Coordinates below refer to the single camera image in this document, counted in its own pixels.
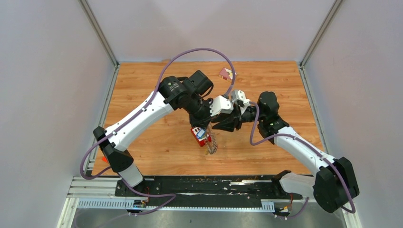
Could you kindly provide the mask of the large metal keyring with rings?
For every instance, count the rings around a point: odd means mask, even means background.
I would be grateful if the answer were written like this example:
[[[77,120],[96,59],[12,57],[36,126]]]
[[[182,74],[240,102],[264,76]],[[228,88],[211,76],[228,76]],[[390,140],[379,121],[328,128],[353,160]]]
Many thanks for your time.
[[[209,124],[206,128],[205,141],[207,143],[207,153],[210,155],[215,154],[218,149],[218,145],[216,142],[216,134],[213,132],[211,124]]]

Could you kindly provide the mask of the key with blue tag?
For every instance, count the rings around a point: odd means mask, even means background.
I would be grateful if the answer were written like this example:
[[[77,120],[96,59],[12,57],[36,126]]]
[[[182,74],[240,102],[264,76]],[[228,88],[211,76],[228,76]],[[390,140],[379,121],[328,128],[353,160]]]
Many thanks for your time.
[[[203,128],[198,128],[196,131],[196,138],[198,140],[203,140],[205,138],[206,135],[206,130]]]

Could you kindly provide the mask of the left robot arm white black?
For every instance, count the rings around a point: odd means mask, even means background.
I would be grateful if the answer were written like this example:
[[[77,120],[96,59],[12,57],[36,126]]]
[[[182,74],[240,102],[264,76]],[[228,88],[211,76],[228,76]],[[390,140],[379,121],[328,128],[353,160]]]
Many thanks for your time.
[[[146,100],[114,125],[97,127],[93,135],[113,172],[119,174],[134,196],[145,192],[143,176],[128,151],[130,144],[146,129],[177,109],[189,114],[191,126],[205,128],[211,120],[210,104],[203,94],[209,94],[213,82],[200,70],[190,77],[168,76]]]

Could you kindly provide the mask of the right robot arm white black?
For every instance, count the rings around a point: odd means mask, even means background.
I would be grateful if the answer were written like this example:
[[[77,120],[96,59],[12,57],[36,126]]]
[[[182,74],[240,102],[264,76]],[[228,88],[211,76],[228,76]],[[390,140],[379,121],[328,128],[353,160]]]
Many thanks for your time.
[[[352,163],[345,157],[335,158],[305,140],[279,115],[279,103],[274,92],[263,92],[257,102],[246,98],[243,91],[232,91],[229,98],[218,96],[209,102],[213,129],[233,132],[243,123],[252,123],[249,142],[252,146],[264,142],[282,148],[300,161],[311,176],[283,171],[275,176],[272,194],[284,198],[289,193],[314,198],[328,213],[343,209],[356,213],[353,198],[359,187]]]

